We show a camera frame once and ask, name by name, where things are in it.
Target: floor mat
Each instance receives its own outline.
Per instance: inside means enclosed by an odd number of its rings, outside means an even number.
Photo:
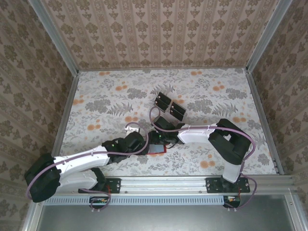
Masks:
[[[79,76],[60,155],[125,137],[124,126],[131,121],[153,129],[149,110],[161,91],[187,109],[186,124],[208,125],[227,118],[250,135],[257,149],[243,173],[276,173],[242,68],[81,72]],[[165,154],[131,156],[102,170],[107,176],[173,176],[220,175],[223,168],[222,157],[210,143],[191,143],[176,145]]]

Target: white arm segment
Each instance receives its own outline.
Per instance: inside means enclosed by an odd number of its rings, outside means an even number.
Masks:
[[[86,154],[86,153],[92,153],[92,152],[106,152],[107,150],[100,146],[97,146],[96,148],[90,149],[85,152],[77,153],[74,155],[67,155],[67,156],[56,156],[54,163],[60,162],[62,160]],[[81,157],[75,160],[71,160],[68,163],[64,163],[62,165],[57,165],[56,168],[61,170],[60,173],[60,181],[62,179],[67,178],[68,176],[85,171],[87,169],[90,169],[92,167],[98,167],[98,166],[104,166],[108,163],[109,157],[107,154],[95,154],[95,155],[88,155],[85,157]]]
[[[208,143],[208,138],[214,129],[193,129],[194,126],[184,125],[182,128],[189,128],[189,130],[179,131],[178,138],[183,143]],[[229,182],[235,183],[240,175],[241,165],[233,165],[225,161],[225,168],[222,177]]]
[[[66,178],[60,178],[60,186],[56,193],[78,192],[78,189],[91,189],[97,183],[96,175],[92,170],[77,172]]]
[[[208,143],[208,138],[215,129],[193,129],[194,126],[190,126],[185,124],[182,128],[189,128],[189,130],[179,131],[178,138],[183,143]]]

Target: cable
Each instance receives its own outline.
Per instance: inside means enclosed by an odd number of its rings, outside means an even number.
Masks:
[[[49,165],[48,167],[44,168],[42,171],[40,171],[33,179],[32,181],[29,183],[27,189],[26,189],[26,197],[30,200],[32,200],[31,196],[30,196],[30,189],[31,187],[33,186],[34,182],[42,175],[44,174],[46,171],[48,171],[49,169],[57,166],[57,165],[61,165],[61,164],[65,164],[65,163],[68,163],[72,160],[76,160],[76,159],[79,159],[79,158],[82,158],[82,157],[85,157],[85,156],[88,156],[88,155],[96,155],[96,154],[115,154],[115,155],[135,155],[135,154],[138,154],[140,152],[142,152],[148,145],[149,143],[149,135],[148,135],[148,132],[147,130],[139,123],[136,123],[136,122],[130,122],[128,124],[126,124],[125,128],[127,128],[128,125],[130,124],[136,124],[138,125],[141,129],[143,129],[145,131],[145,134],[146,134],[146,141],[145,141],[145,145],[143,146],[143,148],[141,148],[139,151],[136,151],[136,152],[133,152],[133,153],[117,153],[117,152],[89,152],[89,153],[85,153],[85,154],[82,154],[82,155],[78,155],[78,156],[74,156],[74,157],[71,157],[71,158],[68,158],[68,159],[65,159],[65,160],[62,160],[62,161],[59,161],[55,164],[52,164],[52,165]]]
[[[165,130],[165,129],[162,129],[162,128],[158,127],[157,125],[154,124],[154,122],[153,122],[153,120],[152,120],[152,117],[151,117],[152,111],[153,111],[155,108],[158,109],[158,116],[160,116],[160,109],[159,109],[157,106],[154,106],[154,107],[152,107],[152,108],[150,109],[149,118],[150,118],[151,124],[152,124],[157,130],[160,130],[160,131],[163,131],[163,132],[177,132],[177,131],[184,131],[184,130],[189,130],[189,129],[190,129],[190,128],[180,128],[180,129],[175,129],[175,130]],[[247,159],[255,152],[255,150],[256,150],[256,143],[255,143],[255,142],[253,141],[253,139],[252,139],[250,136],[248,136],[246,133],[241,132],[241,131],[238,131],[238,130],[235,130],[235,129],[231,129],[231,128],[223,128],[223,127],[215,127],[215,126],[195,126],[195,127],[193,127],[193,129],[218,129],[218,130],[224,130],[224,131],[231,131],[231,132],[235,132],[235,133],[238,133],[238,134],[240,134],[240,135],[246,137],[246,138],[249,139],[249,141],[251,142],[253,148],[252,148],[251,152],[250,152],[247,156],[245,156],[245,157],[243,158],[243,162],[242,162],[242,165],[241,165],[241,168],[240,168],[240,175],[242,175],[243,177],[246,177],[246,178],[249,179],[249,180],[252,180],[252,181],[255,183],[255,188],[254,188],[254,190],[253,190],[253,192],[252,192],[250,198],[248,199],[248,201],[247,201],[245,204],[239,206],[239,207],[236,208],[236,209],[243,208],[244,206],[246,206],[246,205],[251,201],[251,199],[254,197],[254,195],[255,195],[255,193],[256,193],[256,191],[257,191],[257,182],[256,182],[253,178],[248,177],[248,176],[246,176],[246,175],[244,175],[244,174],[242,173],[242,170],[243,170],[244,164],[245,164],[245,160],[247,160]]]
[[[106,204],[105,204],[102,208],[100,208],[100,209],[93,208],[93,203],[94,203],[94,201],[98,201],[98,200],[101,200],[101,199],[100,199],[100,198],[92,198],[91,204],[90,204],[90,208],[92,209],[92,212],[93,212],[94,210],[97,210],[97,211],[99,212],[100,210],[103,210],[103,209],[105,209],[105,208],[108,207],[108,205],[109,205],[109,203],[110,203],[110,201],[111,201],[111,195],[110,195],[109,193],[103,192],[103,191],[93,191],[93,190],[89,190],[89,189],[82,189],[82,190],[85,191],[85,192],[87,192],[87,193],[102,193],[102,194],[105,194],[105,195],[108,196],[108,201],[107,201]]]
[[[173,148],[175,145],[177,145],[177,143],[173,144],[171,147],[166,147],[166,149]]]

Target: wall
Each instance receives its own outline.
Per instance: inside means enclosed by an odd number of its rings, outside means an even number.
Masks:
[[[79,69],[245,66],[277,0],[44,0]]]
[[[253,71],[277,151],[308,210],[308,1],[293,0]]]
[[[25,171],[50,152],[72,76],[24,0],[0,1],[0,230],[22,225]]]

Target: connector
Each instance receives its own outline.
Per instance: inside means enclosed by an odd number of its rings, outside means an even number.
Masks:
[[[126,132],[126,135],[128,135],[128,134],[130,134],[130,133],[132,133],[132,132],[134,132],[134,131],[140,133],[140,128],[139,128],[139,127],[133,127],[133,126],[127,126],[127,127],[125,128],[125,131],[127,131],[127,132]]]

